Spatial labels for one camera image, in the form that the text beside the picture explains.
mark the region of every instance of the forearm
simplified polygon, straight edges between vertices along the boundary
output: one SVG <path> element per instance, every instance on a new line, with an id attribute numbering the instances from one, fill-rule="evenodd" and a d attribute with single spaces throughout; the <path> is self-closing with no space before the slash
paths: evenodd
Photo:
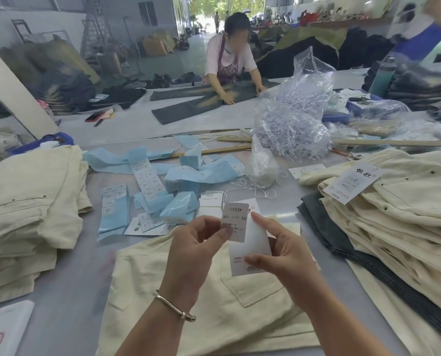
<path id="1" fill-rule="evenodd" d="M 257 87 L 262 86 L 262 76 L 260 75 L 260 71 L 258 68 L 255 68 L 252 71 L 250 71 L 250 76 L 252 76 L 252 81 L 255 84 L 255 86 Z"/>
<path id="2" fill-rule="evenodd" d="M 331 290 L 319 293 L 305 311 L 326 356 L 392 356 Z"/>
<path id="3" fill-rule="evenodd" d="M 183 325 L 176 312 L 154 299 L 116 356 L 176 356 Z"/>
<path id="4" fill-rule="evenodd" d="M 209 80 L 209 84 L 212 86 L 212 88 L 217 92 L 217 95 L 222 95 L 225 92 L 216 75 L 213 73 L 208 73 L 207 79 Z"/>

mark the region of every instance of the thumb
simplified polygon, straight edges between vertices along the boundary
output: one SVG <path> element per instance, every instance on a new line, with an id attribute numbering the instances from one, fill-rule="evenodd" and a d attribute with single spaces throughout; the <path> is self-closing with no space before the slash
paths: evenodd
<path id="1" fill-rule="evenodd" d="M 275 273 L 277 269 L 277 260 L 274 256 L 267 255 L 248 255 L 245 257 L 245 262 L 249 265 L 258 267 L 259 269 L 263 269 L 266 272 Z"/>
<path id="2" fill-rule="evenodd" d="M 224 245 L 225 242 L 230 239 L 232 232 L 233 230 L 231 227 L 222 227 L 218 232 L 216 232 L 206 241 L 204 241 L 202 243 L 202 246 L 207 249 L 209 255 L 214 257 L 214 255 L 217 253 L 217 251 L 220 250 L 222 245 Z"/>

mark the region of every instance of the teal bottle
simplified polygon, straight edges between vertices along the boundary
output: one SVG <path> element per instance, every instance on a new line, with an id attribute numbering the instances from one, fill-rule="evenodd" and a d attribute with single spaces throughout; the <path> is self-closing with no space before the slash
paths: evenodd
<path id="1" fill-rule="evenodd" d="M 369 92 L 372 95 L 384 98 L 396 69 L 397 65 L 395 65 L 395 57 L 387 58 L 387 60 L 378 68 Z"/>

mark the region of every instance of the white table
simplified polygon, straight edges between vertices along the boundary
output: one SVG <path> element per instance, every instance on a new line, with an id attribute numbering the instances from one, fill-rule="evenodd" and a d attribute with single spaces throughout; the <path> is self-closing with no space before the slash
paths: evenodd
<path id="1" fill-rule="evenodd" d="M 226 145 L 219 141 L 205 143 L 210 148 Z M 161 150 L 177 147 L 172 138 L 148 139 L 104 145 L 114 153 L 124 153 L 136 146 L 146 145 L 148 150 Z M 234 155 L 245 162 L 250 151 L 240 151 Z M 344 161 L 340 155 L 329 154 L 322 161 L 291 162 L 279 158 L 282 171 L 288 167 L 305 166 L 322 162 L 329 167 Z M 277 198 L 267 200 L 259 198 L 260 211 L 264 215 L 277 215 L 281 222 L 301 222 L 302 235 L 307 239 L 313 255 L 321 266 L 322 274 L 339 299 L 374 332 L 395 356 L 408 355 L 407 350 L 397 338 L 383 316 L 376 309 L 366 292 L 361 287 L 354 273 L 344 259 L 333 256 L 315 238 L 307 223 L 296 209 L 300 198 L 312 192 L 314 188 L 300 187 L 288 173 L 287 178 L 280 175 L 278 180 L 284 184 L 274 185 Z M 87 192 L 94 210 L 84 215 L 82 233 L 77 245 L 71 251 L 59 251 L 56 268 L 44 272 L 36 280 L 34 292 L 8 302 L 7 304 L 29 299 L 35 302 L 33 315 L 17 352 L 17 356 L 89 356 L 97 348 L 102 313 L 107 301 L 114 254 L 117 250 L 133 245 L 143 238 L 134 236 L 115 236 L 109 243 L 96 241 L 101 212 L 101 189 L 103 187 L 126 182 L 130 195 L 139 192 L 133 175 L 91 172 L 87 177 Z M 229 183 L 203 185 L 206 189 L 223 190 L 238 187 Z M 228 201 L 240 201 L 254 197 L 249 189 L 236 189 L 228 192 Z M 138 210 L 130 206 L 130 217 L 135 217 Z M 318 347 L 270 352 L 265 356 L 324 356 Z"/>
<path id="2" fill-rule="evenodd" d="M 364 80 L 360 70 L 334 72 L 334 87 L 360 89 Z M 153 116 L 151 110 L 194 100 L 196 97 L 144 102 L 150 94 L 149 91 L 131 108 L 117 112 L 115 118 L 105 120 L 98 127 L 93 127 L 90 122 L 84 122 L 87 115 L 74 115 L 61 117 L 62 122 L 59 128 L 62 132 L 73 137 L 77 144 L 87 147 L 181 133 L 251 128 L 254 124 L 255 107 L 259 104 L 259 99 L 243 101 L 231 106 L 221 106 L 215 110 L 167 125 L 161 125 Z"/>

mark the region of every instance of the left hand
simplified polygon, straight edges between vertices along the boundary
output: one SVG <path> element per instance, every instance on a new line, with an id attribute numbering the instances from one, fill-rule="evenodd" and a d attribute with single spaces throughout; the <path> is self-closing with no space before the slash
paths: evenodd
<path id="1" fill-rule="evenodd" d="M 195 218 L 173 231 L 168 262 L 159 293 L 181 311 L 189 312 L 207 278 L 212 258 L 232 235 L 212 216 Z"/>
<path id="2" fill-rule="evenodd" d="M 265 90 L 266 87 L 264 85 L 257 86 L 257 96 L 260 95 L 260 93 Z"/>

